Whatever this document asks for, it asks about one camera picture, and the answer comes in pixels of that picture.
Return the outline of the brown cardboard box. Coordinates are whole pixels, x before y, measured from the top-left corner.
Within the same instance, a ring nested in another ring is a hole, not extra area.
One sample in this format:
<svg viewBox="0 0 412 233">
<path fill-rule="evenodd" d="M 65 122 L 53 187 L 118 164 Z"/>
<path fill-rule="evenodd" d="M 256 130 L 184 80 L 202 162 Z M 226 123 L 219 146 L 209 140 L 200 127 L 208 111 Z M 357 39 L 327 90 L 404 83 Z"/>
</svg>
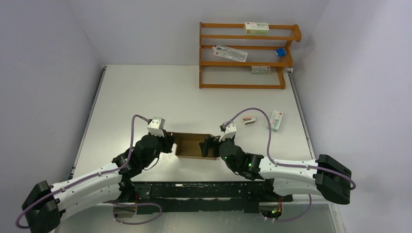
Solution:
<svg viewBox="0 0 412 233">
<path fill-rule="evenodd" d="M 178 132 L 170 132 L 170 134 L 174 137 L 176 145 L 174 154 L 178 158 L 216 160 L 213 146 L 208 148 L 207 155 L 203 156 L 204 148 L 202 146 L 205 146 L 203 143 L 212 139 L 214 137 L 212 134 Z"/>
</svg>

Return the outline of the orange wooden shelf rack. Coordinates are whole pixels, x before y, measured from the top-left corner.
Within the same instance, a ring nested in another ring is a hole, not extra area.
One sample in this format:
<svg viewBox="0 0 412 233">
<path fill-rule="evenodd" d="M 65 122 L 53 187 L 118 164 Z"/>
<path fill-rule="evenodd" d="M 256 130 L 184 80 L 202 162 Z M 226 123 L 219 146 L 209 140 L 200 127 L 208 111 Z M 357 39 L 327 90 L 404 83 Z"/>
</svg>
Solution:
<svg viewBox="0 0 412 233">
<path fill-rule="evenodd" d="M 271 24 L 266 36 L 247 35 L 243 27 L 244 23 L 199 23 L 199 88 L 286 88 L 284 72 L 293 65 L 292 43 L 302 39 L 299 26 Z M 248 52 L 246 62 L 214 55 L 216 45 Z M 285 48 L 286 56 L 276 56 L 278 48 Z M 252 74 L 251 66 L 269 66 L 271 73 Z"/>
</svg>

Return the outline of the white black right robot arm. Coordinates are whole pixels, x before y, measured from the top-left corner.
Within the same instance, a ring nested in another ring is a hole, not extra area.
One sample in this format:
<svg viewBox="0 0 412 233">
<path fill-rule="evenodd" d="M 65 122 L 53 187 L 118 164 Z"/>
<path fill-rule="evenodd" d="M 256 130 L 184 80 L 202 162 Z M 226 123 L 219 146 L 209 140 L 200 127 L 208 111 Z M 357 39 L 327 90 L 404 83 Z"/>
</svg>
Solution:
<svg viewBox="0 0 412 233">
<path fill-rule="evenodd" d="M 220 140 L 208 135 L 199 143 L 201 155 L 220 157 L 236 175 L 248 180 L 272 180 L 262 188 L 268 201 L 279 196 L 319 195 L 329 202 L 341 205 L 350 203 L 350 193 L 355 185 L 349 168 L 325 154 L 318 159 L 303 161 L 274 160 L 261 154 L 244 152 L 233 139 Z"/>
</svg>

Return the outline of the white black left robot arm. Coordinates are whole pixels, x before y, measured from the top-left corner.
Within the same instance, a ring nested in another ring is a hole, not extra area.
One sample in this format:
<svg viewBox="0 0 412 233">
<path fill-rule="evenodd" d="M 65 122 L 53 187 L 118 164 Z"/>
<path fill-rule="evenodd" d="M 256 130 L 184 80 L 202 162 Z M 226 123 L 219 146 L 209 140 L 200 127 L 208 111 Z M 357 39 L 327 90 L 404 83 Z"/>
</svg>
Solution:
<svg viewBox="0 0 412 233">
<path fill-rule="evenodd" d="M 135 194 L 131 179 L 147 168 L 160 153 L 170 153 L 175 137 L 147 134 L 124 153 L 99 169 L 68 181 L 48 184 L 41 181 L 34 185 L 22 204 L 19 220 L 26 218 L 32 233 L 54 230 L 64 217 L 106 201 L 127 202 Z"/>
</svg>

